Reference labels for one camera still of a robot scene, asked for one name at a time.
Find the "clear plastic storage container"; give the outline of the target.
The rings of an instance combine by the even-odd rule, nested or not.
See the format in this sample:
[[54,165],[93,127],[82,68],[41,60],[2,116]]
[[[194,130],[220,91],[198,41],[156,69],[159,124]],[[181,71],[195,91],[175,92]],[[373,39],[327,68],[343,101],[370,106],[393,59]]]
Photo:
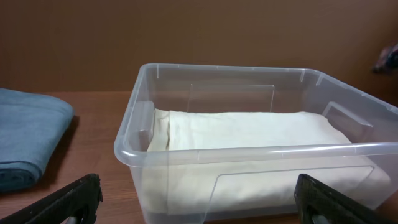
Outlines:
[[375,209],[397,192],[397,108],[318,70],[149,63],[114,154],[146,223],[295,213],[300,174]]

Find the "red navy plaid cloth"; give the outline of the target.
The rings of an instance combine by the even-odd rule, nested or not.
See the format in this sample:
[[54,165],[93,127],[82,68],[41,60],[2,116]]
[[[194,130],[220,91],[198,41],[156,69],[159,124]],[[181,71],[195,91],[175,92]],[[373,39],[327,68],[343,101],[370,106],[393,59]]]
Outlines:
[[372,71],[376,74],[387,75],[397,73],[397,44],[382,49]]

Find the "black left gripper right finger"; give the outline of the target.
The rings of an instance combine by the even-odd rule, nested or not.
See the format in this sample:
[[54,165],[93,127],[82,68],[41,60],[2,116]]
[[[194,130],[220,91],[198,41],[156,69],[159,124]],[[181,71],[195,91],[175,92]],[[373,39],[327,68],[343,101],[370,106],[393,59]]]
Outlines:
[[395,224],[307,174],[298,176],[294,198],[301,224]]

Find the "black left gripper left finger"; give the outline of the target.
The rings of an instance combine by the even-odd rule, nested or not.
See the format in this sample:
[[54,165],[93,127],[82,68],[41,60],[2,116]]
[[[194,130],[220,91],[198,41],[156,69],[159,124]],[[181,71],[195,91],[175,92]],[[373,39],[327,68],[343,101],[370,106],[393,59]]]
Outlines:
[[3,219],[2,224],[59,224],[67,218],[94,224],[103,201],[98,174],[87,174],[60,190]]

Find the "folded blue cloth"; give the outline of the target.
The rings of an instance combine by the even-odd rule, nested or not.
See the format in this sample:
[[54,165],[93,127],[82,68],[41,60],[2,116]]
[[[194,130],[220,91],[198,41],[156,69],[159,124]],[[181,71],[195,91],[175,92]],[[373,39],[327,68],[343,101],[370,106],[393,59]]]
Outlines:
[[73,107],[59,98],[1,89],[1,192],[41,179],[73,117]]

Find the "cream cloth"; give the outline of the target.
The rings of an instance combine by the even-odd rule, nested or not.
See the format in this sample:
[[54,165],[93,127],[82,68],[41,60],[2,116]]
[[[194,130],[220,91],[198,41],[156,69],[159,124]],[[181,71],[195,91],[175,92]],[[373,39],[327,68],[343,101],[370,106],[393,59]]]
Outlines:
[[[157,110],[149,151],[346,143],[315,113]],[[221,162],[145,167],[139,200],[147,211],[170,215],[279,207],[294,202],[301,173],[358,200],[391,186],[390,177],[364,156]]]

